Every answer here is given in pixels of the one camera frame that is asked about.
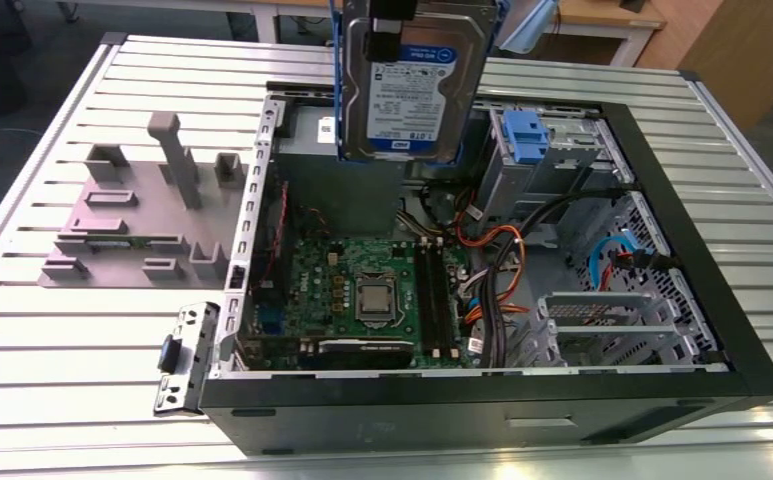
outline sticker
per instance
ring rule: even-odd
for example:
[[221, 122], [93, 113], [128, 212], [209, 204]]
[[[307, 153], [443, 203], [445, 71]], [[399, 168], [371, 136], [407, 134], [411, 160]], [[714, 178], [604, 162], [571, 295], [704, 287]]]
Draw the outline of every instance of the sticker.
[[335, 143], [335, 117], [321, 117], [317, 120], [317, 143]]
[[377, 150], [432, 146], [445, 104], [439, 84], [455, 63], [452, 48], [401, 45], [396, 63], [371, 64], [367, 137]]
[[480, 340], [479, 338], [471, 337], [468, 339], [468, 345], [465, 346], [465, 350], [468, 350], [471, 353], [483, 353], [483, 340]]
[[483, 215], [483, 212], [477, 209], [477, 207], [475, 207], [473, 205], [468, 205], [465, 207], [465, 213], [468, 214], [468, 216], [471, 218], [473, 218], [475, 220], [480, 220], [480, 215]]

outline slotted metal surface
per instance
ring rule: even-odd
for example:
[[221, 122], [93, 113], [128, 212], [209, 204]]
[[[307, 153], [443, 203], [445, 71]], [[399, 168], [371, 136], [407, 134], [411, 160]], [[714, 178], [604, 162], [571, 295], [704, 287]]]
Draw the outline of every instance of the slotted metal surface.
[[[235, 151], [245, 162], [265, 81], [328, 84], [331, 72], [329, 51], [313, 47], [132, 36], [99, 48], [0, 207], [0, 474], [773, 478], [773, 404], [624, 448], [283, 461], [245, 460], [203, 419], [152, 418], [157, 348], [177, 308], [217, 301], [220, 292], [34, 286], [87, 178], [75, 161], [95, 142], [121, 144], [132, 161], [161, 160], [144, 126], [167, 110], [180, 114], [196, 161]], [[674, 72], [508, 60], [489, 62], [481, 90], [631, 106], [773, 357], [773, 185], [704, 92]], [[152, 469], [131, 471], [137, 466]]]

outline ram slot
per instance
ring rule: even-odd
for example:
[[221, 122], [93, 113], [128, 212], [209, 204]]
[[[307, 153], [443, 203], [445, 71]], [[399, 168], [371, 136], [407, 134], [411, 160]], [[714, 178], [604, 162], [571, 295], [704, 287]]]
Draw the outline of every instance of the ram slot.
[[428, 248], [427, 245], [415, 244], [412, 263], [415, 266], [415, 303], [417, 305], [419, 326], [421, 329], [421, 351], [424, 355], [432, 355], [437, 345], [436, 322], [433, 318], [432, 296], [429, 291], [428, 274]]
[[427, 254], [427, 276], [429, 279], [429, 300], [436, 323], [436, 346], [444, 358], [451, 358], [453, 349], [453, 326], [448, 309], [448, 278], [445, 275], [441, 248], [433, 247]]

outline cpu socket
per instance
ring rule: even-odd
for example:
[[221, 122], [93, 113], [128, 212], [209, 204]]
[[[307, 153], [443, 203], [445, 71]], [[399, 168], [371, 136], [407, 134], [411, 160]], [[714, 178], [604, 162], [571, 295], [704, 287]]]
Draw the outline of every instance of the cpu socket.
[[356, 320], [368, 328], [395, 321], [395, 277], [389, 273], [356, 275]]

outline hard drive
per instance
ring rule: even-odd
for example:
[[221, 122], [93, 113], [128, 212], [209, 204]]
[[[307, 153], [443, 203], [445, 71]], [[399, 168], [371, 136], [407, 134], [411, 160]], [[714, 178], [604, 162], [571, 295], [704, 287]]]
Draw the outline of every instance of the hard drive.
[[419, 1], [393, 63], [365, 60], [367, 8], [365, 0], [344, 2], [344, 157], [449, 163], [506, 8], [494, 0]]

